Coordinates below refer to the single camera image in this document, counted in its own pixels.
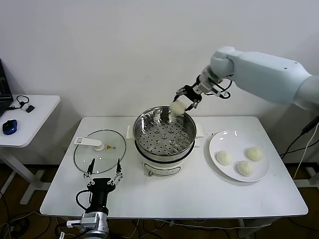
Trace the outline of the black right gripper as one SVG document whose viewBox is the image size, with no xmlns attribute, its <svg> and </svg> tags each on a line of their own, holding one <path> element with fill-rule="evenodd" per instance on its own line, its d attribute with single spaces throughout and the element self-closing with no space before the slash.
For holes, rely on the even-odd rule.
<svg viewBox="0 0 319 239">
<path fill-rule="evenodd" d="M 203 74 L 198 75 L 193 85 L 185 85 L 176 91 L 174 101 L 179 97 L 184 96 L 186 99 L 191 100 L 191 104 L 185 109 L 185 112 L 196 109 L 201 102 L 202 94 L 207 94 L 212 89 L 212 79 Z"/>
</svg>

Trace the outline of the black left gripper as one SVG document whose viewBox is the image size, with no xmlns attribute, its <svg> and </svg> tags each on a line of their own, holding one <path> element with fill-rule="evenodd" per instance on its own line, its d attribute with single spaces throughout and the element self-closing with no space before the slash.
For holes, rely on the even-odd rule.
<svg viewBox="0 0 319 239">
<path fill-rule="evenodd" d="M 113 178 L 92 178 L 95 158 L 92 159 L 91 164 L 88 166 L 87 172 L 83 174 L 85 179 L 88 179 L 88 190 L 91 193 L 90 206 L 86 212 L 108 212 L 107 198 L 108 194 L 113 192 L 116 185 L 122 180 L 122 167 L 120 159 L 118 159 L 116 174 Z"/>
</svg>

